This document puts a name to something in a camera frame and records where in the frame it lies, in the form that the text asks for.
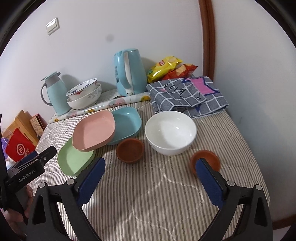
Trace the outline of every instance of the blue plastic dish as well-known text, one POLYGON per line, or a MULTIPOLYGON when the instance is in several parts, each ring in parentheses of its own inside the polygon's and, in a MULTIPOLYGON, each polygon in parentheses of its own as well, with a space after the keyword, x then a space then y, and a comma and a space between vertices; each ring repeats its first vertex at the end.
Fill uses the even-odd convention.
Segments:
POLYGON ((123 107, 112 111, 115 120, 115 135, 108 145, 116 145, 122 140, 135 137, 142 126, 142 120, 133 107, 123 107))

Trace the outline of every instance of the green plastic dish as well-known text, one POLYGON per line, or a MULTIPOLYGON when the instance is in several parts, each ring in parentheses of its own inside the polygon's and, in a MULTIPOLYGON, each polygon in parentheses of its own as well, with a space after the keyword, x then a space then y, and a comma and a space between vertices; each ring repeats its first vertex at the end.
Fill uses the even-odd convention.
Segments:
POLYGON ((57 162, 64 174, 71 177, 78 176, 94 159, 96 152, 81 152, 72 144, 72 138, 61 148, 57 162))

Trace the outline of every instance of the screw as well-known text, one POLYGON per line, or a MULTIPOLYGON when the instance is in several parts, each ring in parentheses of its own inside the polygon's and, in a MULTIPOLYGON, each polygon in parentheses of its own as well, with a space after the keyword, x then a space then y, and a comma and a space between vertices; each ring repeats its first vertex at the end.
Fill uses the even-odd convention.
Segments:
POLYGON ((39 184, 39 187, 40 187, 40 188, 44 188, 44 187, 45 187, 45 183, 40 183, 40 184, 39 184))
POLYGON ((262 190, 262 187, 261 187, 259 184, 257 184, 255 187, 256 187, 256 189, 259 190, 259 191, 262 190))
POLYGON ((66 183, 68 184, 68 185, 71 185, 71 184, 73 184, 74 183, 74 179, 68 179, 67 181, 66 181, 66 183))
POLYGON ((227 184, 228 184, 228 186, 233 187, 233 186, 235 185, 235 182, 232 181, 232 180, 228 180, 228 181, 227 181, 227 184))

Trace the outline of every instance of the gray checkered towel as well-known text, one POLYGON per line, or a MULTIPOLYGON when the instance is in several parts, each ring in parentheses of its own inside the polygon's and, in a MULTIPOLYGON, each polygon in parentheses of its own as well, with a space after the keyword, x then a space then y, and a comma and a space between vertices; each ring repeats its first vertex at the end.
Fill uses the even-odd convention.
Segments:
POLYGON ((148 84, 147 90, 155 113, 176 110, 198 118, 228 106, 224 96, 206 76, 158 81, 148 84))

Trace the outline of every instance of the decorated ceramic bowl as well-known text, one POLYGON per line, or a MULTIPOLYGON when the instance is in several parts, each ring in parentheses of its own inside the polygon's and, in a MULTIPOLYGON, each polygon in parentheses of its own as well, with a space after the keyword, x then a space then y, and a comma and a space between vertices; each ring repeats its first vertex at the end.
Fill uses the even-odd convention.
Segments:
POLYGON ((86 96, 97 88, 96 81, 97 78, 87 80, 69 90, 66 96, 68 96, 71 100, 77 100, 83 96, 86 96))
POLYGON ((71 100, 70 98, 68 98, 67 103, 69 106, 71 106, 71 108, 75 110, 85 109, 86 107, 92 106, 94 103, 96 103, 101 93, 101 84, 97 83, 96 89, 93 92, 88 95, 82 96, 77 100, 71 100))

